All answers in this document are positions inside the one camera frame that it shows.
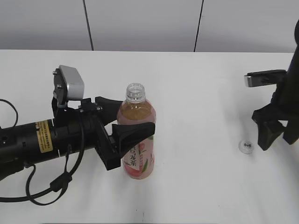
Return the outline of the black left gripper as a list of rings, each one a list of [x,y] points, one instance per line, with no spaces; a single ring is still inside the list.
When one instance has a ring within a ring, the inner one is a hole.
[[[155,134],[155,123],[112,125],[112,137],[105,126],[117,120],[122,101],[96,97],[81,100],[80,108],[58,108],[52,99],[54,114],[51,140],[61,156],[94,148],[107,170],[120,166],[120,158],[134,146]]]

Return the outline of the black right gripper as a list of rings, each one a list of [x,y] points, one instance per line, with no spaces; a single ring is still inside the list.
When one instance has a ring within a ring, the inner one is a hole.
[[[292,56],[287,74],[276,84],[271,102],[255,110],[252,119],[258,127],[258,145],[266,151],[275,139],[283,134],[283,139],[294,144],[299,139],[299,47]],[[280,120],[287,121],[284,127]]]

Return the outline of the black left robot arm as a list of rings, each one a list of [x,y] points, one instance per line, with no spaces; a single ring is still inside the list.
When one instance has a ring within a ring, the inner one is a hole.
[[[122,157],[154,135],[155,124],[105,126],[117,119],[121,101],[96,97],[80,101],[78,109],[53,105],[53,119],[23,124],[0,131],[0,177],[22,171],[26,165],[52,160],[67,153],[94,148],[106,170],[120,167]]]

